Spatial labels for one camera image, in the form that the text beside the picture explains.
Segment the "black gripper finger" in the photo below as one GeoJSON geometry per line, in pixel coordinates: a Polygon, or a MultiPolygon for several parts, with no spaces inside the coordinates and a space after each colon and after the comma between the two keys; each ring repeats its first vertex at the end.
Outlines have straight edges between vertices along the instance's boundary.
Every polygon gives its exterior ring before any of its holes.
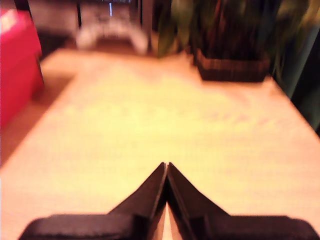
{"type": "Polygon", "coordinates": [[[142,185],[104,214],[53,214],[31,221],[21,240],[149,240],[166,202],[167,165],[162,162],[142,185]]]}
{"type": "Polygon", "coordinates": [[[307,221],[285,215],[231,215],[207,198],[172,164],[167,203],[184,240],[316,240],[307,221]]]}

